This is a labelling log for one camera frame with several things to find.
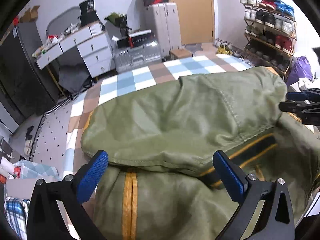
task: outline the blue sneaker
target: blue sneaker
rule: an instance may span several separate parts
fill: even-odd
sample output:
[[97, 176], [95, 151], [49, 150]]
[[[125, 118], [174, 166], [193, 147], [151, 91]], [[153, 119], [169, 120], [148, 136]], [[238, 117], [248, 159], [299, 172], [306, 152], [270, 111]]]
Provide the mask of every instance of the blue sneaker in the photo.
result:
[[282, 2], [281, 0], [276, 0], [275, 1], [275, 4], [276, 4], [276, 11], [279, 11], [279, 12], [283, 12], [284, 11], [284, 7], [286, 6], [286, 4], [284, 2]]
[[292, 18], [294, 18], [294, 9], [290, 5], [285, 5], [284, 7], [284, 13], [287, 15], [290, 15]]

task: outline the wooden door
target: wooden door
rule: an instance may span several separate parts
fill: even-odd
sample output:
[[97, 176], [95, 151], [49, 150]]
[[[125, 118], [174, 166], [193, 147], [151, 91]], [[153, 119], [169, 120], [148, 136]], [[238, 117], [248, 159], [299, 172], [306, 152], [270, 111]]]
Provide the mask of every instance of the wooden door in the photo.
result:
[[182, 44], [213, 41], [213, 0], [171, 1], [178, 7]]

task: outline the checkered bedsheet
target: checkered bedsheet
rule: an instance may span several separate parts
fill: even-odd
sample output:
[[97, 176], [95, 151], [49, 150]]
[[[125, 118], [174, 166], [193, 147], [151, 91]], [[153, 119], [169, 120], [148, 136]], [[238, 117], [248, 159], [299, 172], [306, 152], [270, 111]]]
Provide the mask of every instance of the checkered bedsheet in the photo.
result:
[[229, 55], [211, 55], [168, 61], [128, 71], [98, 82], [73, 103], [68, 127], [63, 177], [75, 174], [88, 162], [81, 150], [80, 140], [89, 114], [99, 105], [124, 94], [177, 80], [192, 74], [241, 71], [250, 68]]

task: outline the silver suitcase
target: silver suitcase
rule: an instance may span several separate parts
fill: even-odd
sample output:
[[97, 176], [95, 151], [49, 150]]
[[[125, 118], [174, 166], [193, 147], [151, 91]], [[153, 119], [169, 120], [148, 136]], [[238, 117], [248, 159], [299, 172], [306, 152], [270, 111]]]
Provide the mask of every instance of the silver suitcase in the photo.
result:
[[162, 62], [160, 46], [157, 41], [136, 48], [115, 49], [112, 57], [118, 73]]
[[145, 9], [146, 27], [159, 41], [162, 57], [172, 49], [181, 49], [181, 33], [176, 3], [158, 3]]

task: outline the metal screw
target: metal screw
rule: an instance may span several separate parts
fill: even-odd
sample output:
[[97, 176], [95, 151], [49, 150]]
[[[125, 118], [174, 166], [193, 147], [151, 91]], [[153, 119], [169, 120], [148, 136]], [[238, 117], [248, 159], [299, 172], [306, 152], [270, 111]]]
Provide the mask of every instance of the metal screw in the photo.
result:
[[36, 182], [36, 184], [37, 184], [38, 186], [40, 186], [40, 185], [43, 184], [43, 182], [44, 182], [43, 179], [38, 179], [37, 182]]
[[250, 180], [256, 180], [256, 179], [257, 179], [256, 175], [254, 175], [253, 173], [250, 173], [250, 174], [248, 175], [248, 178], [249, 178]]
[[66, 181], [72, 181], [73, 180], [73, 175], [69, 174], [64, 178]]
[[284, 179], [279, 178], [279, 179], [278, 179], [278, 182], [279, 182], [281, 185], [283, 185], [283, 184], [284, 184]]

